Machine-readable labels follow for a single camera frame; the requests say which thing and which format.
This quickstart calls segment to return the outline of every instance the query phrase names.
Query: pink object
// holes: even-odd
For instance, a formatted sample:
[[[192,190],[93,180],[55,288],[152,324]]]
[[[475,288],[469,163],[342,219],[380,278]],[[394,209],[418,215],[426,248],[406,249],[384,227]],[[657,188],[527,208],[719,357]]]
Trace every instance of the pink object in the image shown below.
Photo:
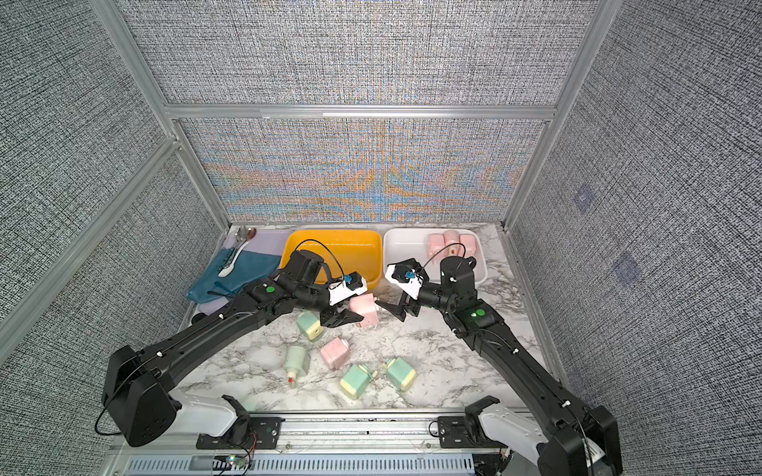
[[[466,247],[465,257],[476,256],[476,236],[460,235],[460,242]]]
[[[336,337],[320,349],[325,365],[331,370],[338,370],[349,360],[349,343]]]
[[[447,230],[444,232],[444,245],[447,246],[449,244],[455,244],[460,243],[460,235],[455,230]],[[463,256],[463,248],[460,246],[450,246],[447,248],[447,251],[440,254],[442,258],[446,258],[448,256]]]
[[[376,312],[378,310],[376,300],[370,292],[350,299],[349,309],[365,318],[355,324],[358,327],[368,327],[379,323],[379,314]]]
[[[428,247],[427,257],[431,258],[435,254],[437,254],[437,252],[441,250],[442,248],[444,248],[444,235],[439,235],[439,234],[429,235],[429,247]]]

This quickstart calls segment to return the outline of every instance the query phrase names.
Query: pink toy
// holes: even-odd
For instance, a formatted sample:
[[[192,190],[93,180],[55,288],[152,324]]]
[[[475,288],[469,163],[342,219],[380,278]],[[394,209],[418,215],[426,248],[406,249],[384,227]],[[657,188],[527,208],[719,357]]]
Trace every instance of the pink toy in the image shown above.
[[[349,309],[365,318],[355,324],[358,327],[368,327],[379,323],[379,315],[376,312],[379,310],[379,307],[376,306],[376,300],[370,292],[350,299]]]
[[[460,243],[460,235],[458,235],[458,232],[455,230],[447,230],[444,232],[444,245],[447,246],[449,244],[455,244]],[[446,258],[448,256],[463,256],[463,248],[460,246],[450,246],[447,248],[447,251],[440,254],[442,258]]]
[[[349,360],[349,343],[336,337],[320,349],[325,365],[331,370],[338,370]]]
[[[465,257],[476,256],[476,237],[474,235],[460,235],[460,242],[466,247]]]
[[[431,258],[435,254],[437,254],[437,252],[439,252],[439,250],[441,250],[442,248],[444,248],[444,235],[439,235],[439,234],[429,235],[429,248],[427,252],[428,254],[427,257]],[[445,253],[440,253],[437,255],[437,257],[434,258],[434,260],[441,260],[445,256],[446,256]]]

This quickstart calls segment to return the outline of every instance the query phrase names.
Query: yellow tray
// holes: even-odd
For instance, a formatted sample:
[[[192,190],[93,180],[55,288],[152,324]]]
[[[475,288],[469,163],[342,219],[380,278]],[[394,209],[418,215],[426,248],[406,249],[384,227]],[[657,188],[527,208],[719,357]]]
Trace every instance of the yellow tray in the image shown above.
[[[286,262],[291,257],[294,248],[302,241],[311,238],[320,241],[330,248],[336,259],[344,267],[345,273],[357,271],[368,282],[368,289],[373,289],[381,280],[383,265],[383,246],[381,235],[372,230],[346,230],[346,229],[322,229],[322,230],[299,230],[291,234],[283,249],[283,256],[280,259],[280,267],[286,266]],[[341,276],[336,261],[319,244],[314,241],[307,241],[299,247],[300,250],[307,250],[319,254],[323,257],[328,267],[331,269],[331,275],[334,278]],[[318,284],[326,281],[325,272],[321,271]]]

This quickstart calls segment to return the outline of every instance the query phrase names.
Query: blue towel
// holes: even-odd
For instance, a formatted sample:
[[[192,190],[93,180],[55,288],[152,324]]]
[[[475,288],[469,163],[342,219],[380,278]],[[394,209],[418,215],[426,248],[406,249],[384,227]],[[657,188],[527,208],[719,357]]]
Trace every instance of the blue towel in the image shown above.
[[[268,276],[280,264],[280,256],[244,250],[229,275],[224,278],[217,276],[232,252],[232,248],[223,248],[217,253],[198,282],[187,292],[188,299],[203,304],[219,298],[219,295],[209,294],[209,291],[234,295],[245,284]]]

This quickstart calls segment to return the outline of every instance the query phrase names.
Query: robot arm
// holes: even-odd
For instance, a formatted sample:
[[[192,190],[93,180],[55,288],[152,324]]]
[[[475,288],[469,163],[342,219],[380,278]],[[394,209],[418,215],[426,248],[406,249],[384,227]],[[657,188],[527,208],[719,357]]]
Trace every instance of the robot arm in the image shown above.
[[[328,284],[316,285],[324,269]],[[273,276],[249,283],[227,305],[180,333],[135,352],[125,346],[111,354],[104,383],[104,409],[131,446],[164,433],[207,433],[232,444],[246,441],[248,412],[234,398],[201,398],[173,391],[191,370],[239,337],[270,324],[295,307],[320,314],[323,326],[363,320],[338,306],[367,291],[358,273],[336,280],[323,259],[294,251]]]
[[[441,284],[431,283],[416,260],[391,264],[385,275],[402,289],[402,297],[396,305],[376,304],[401,321],[407,313],[418,315],[422,305],[437,309],[455,335],[498,370],[536,419],[512,414],[496,398],[484,398],[466,408],[471,442],[502,442],[535,462],[541,474],[588,474],[589,465],[621,474],[616,420],[604,407],[587,407],[521,346],[503,318],[479,299],[475,264],[473,257],[444,258]]]

